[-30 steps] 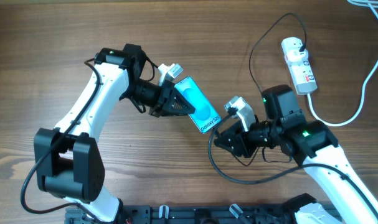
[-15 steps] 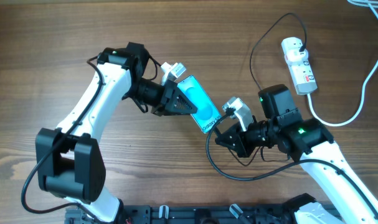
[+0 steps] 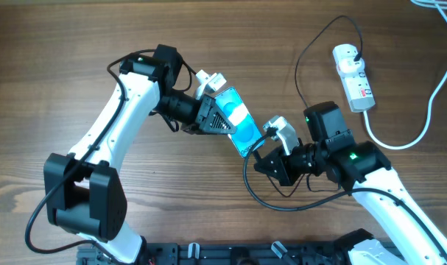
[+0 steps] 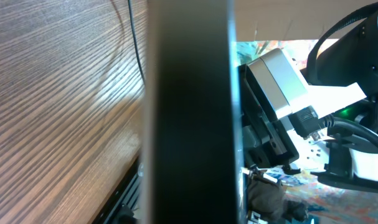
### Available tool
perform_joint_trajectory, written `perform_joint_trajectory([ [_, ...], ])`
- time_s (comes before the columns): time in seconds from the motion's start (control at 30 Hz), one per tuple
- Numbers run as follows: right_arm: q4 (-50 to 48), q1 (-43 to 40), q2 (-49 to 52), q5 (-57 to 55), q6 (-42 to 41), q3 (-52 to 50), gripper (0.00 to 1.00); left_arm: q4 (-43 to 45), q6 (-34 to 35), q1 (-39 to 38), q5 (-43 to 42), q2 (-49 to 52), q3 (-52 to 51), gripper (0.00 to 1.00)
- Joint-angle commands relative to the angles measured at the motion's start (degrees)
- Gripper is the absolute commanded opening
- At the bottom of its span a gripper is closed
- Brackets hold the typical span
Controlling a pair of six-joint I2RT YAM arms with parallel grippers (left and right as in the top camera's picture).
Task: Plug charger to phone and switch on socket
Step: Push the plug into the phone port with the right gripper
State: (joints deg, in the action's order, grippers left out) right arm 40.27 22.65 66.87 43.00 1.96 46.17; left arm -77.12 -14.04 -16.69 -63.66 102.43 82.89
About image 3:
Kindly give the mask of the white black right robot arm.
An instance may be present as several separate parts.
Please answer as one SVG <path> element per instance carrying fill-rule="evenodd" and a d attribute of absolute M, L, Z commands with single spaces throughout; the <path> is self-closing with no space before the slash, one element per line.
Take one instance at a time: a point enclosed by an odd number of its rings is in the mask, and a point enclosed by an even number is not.
<path fill-rule="evenodd" d="M 272 138 L 282 145 L 254 169 L 291 186 L 302 175 L 326 174 L 342 191 L 320 200 L 352 196 L 379 223 L 402 255 L 382 251 L 371 234 L 356 232 L 342 239 L 341 249 L 351 264 L 447 264 L 447 238 L 409 195 L 386 155 L 371 141 L 357 143 L 334 102 L 323 102 L 303 112 L 312 142 L 303 144 L 282 116 L 264 126 L 262 141 Z"/>

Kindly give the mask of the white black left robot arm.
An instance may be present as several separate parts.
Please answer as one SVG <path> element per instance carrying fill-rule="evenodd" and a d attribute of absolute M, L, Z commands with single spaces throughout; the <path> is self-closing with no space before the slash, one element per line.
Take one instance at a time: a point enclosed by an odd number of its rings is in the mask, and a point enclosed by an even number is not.
<path fill-rule="evenodd" d="M 149 116 L 159 115 L 173 131 L 197 135 L 235 132 L 214 93 L 220 73 L 191 71 L 193 95 L 175 88 L 186 62 L 176 48 L 159 45 L 116 61 L 116 88 L 87 134 L 66 155 L 51 154 L 43 167 L 45 197 L 39 208 L 50 224 L 80 237 L 111 264 L 152 264 L 146 239 L 125 221 L 127 199 L 119 171 L 130 145 Z"/>

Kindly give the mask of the turquoise screen smartphone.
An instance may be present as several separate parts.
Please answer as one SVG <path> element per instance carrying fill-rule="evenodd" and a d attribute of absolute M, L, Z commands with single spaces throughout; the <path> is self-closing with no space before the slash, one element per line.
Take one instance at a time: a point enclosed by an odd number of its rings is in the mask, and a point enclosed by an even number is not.
<path fill-rule="evenodd" d="M 242 158 L 247 156 L 252 145 L 262 137 L 256 122 L 234 87 L 229 87 L 215 97 L 216 104 L 228 120 L 236 127 L 236 132 L 228 137 Z"/>

